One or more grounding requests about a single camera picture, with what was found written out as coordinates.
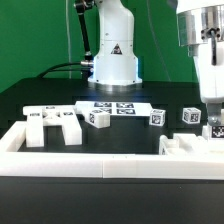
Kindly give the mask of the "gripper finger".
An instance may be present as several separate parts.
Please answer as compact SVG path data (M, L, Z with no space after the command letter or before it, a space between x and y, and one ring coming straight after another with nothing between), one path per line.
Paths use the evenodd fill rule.
M208 123L210 126L219 126L221 124L221 108L222 105L220 103L208 103L207 107L207 115L208 115Z

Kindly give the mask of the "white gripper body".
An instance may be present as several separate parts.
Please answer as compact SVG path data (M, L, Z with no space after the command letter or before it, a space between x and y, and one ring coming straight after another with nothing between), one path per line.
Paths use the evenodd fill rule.
M200 98L205 104L224 102L224 43L216 45L216 64L212 64L211 45L189 46L199 82Z

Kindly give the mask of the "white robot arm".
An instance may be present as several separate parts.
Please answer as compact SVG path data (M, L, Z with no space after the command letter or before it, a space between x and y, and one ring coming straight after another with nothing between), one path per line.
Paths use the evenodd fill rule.
M134 17L121 0L95 0L100 17L100 49L93 60L91 86L108 91L142 83L133 53ZM221 124L224 104L224 0L177 0L178 38L194 59L200 98L208 123Z

